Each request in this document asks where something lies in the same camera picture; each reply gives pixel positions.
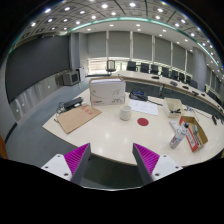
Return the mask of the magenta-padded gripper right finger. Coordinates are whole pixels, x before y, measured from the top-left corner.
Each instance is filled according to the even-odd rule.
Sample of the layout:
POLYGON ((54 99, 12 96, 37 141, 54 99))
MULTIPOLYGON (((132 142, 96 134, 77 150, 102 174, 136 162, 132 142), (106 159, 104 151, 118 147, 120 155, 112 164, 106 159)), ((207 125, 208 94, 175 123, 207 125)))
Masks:
POLYGON ((167 154, 159 155, 137 143, 133 144, 132 153, 135 157, 144 185, 164 178, 182 169, 182 167, 167 154))

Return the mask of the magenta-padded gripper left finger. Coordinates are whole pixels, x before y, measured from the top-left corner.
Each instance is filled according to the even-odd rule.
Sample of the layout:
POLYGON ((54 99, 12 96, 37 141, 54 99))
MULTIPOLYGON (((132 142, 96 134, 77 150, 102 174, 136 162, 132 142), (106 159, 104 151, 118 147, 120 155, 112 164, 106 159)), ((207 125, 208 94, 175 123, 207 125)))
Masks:
POLYGON ((56 154, 42 166, 42 169, 79 185, 90 155, 91 145, 87 143, 66 155, 56 154))

